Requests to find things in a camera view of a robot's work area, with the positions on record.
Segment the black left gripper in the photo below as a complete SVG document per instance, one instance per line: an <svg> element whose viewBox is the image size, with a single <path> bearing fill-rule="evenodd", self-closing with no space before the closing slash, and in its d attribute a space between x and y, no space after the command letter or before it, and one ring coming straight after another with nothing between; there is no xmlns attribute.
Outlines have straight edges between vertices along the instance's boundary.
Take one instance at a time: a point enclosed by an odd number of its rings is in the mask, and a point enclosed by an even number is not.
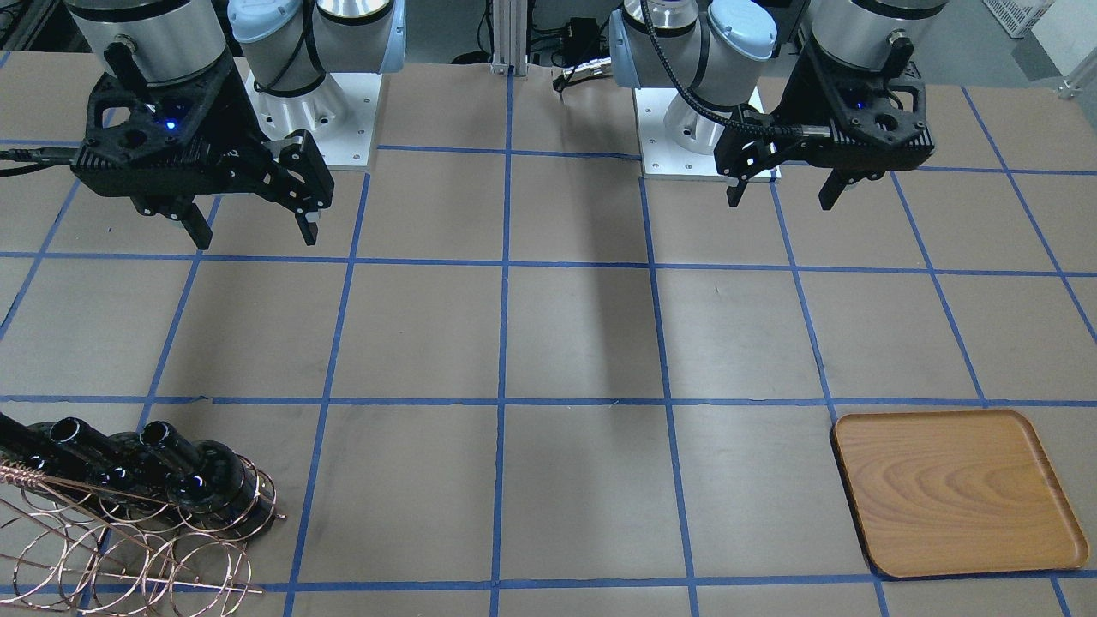
<svg viewBox="0 0 1097 617"><path fill-rule="evenodd" d="M732 112L714 148L716 170L724 176L726 201L737 207L753 177L774 171L782 161L773 136L743 130L815 126L828 130L807 146L804 161L836 169L819 188L819 207L832 211L861 171L912 171L935 153L926 113L925 83L912 61L913 40L902 30L883 40L881 69L847 65L807 35L771 114Z"/></svg>

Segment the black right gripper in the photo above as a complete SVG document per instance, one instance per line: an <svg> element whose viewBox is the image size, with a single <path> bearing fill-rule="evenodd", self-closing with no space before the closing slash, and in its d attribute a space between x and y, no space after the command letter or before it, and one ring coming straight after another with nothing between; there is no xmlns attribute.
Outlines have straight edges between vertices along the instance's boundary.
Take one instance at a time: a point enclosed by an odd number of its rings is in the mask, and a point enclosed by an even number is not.
<svg viewBox="0 0 1097 617"><path fill-rule="evenodd" d="M88 188L145 199L152 213L180 198L255 193L285 203L306 245L317 244L321 212L333 205L333 175L308 130L267 148L230 51L168 85L154 85L142 72L131 44L110 43L105 60L70 165ZM210 249L212 228L192 200L177 204L177 221L196 249Z"/></svg>

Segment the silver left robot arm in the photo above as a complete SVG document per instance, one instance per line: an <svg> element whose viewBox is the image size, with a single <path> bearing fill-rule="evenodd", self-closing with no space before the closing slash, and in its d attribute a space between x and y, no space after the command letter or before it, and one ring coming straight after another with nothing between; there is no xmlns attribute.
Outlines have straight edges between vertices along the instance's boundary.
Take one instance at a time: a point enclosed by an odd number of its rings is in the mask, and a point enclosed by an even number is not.
<svg viewBox="0 0 1097 617"><path fill-rule="evenodd" d="M748 180L800 161L828 171L819 207L935 153L916 42L945 1L808 1L800 54L776 109L751 105L778 24L753 1L626 1L608 23L620 87L674 91L674 141L710 155L738 206Z"/></svg>

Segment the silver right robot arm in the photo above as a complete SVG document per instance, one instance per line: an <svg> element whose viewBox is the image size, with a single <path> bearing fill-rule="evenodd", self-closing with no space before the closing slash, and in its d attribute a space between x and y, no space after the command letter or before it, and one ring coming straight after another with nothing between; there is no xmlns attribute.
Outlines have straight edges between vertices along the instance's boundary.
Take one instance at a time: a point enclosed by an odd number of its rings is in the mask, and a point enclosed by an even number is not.
<svg viewBox="0 0 1097 617"><path fill-rule="evenodd" d="M199 195L285 207L306 245L333 205L333 141L359 130L341 75L402 70L403 1L68 1L105 67L66 165L97 195L179 223L208 249Z"/></svg>

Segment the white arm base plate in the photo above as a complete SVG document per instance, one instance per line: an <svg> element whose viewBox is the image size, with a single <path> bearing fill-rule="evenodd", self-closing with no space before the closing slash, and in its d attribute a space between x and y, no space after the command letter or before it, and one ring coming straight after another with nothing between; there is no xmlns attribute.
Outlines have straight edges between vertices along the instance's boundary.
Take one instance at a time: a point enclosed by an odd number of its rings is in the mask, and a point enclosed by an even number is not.
<svg viewBox="0 0 1097 617"><path fill-rule="evenodd" d="M723 126L699 116L672 87L638 87L633 100L645 178L726 181L714 158Z"/></svg>
<svg viewBox="0 0 1097 617"><path fill-rule="evenodd" d="M255 75L244 82L255 116L267 137L286 138L308 130L332 171L367 172L375 153L383 75L337 72L312 93L281 98L255 91Z"/></svg>

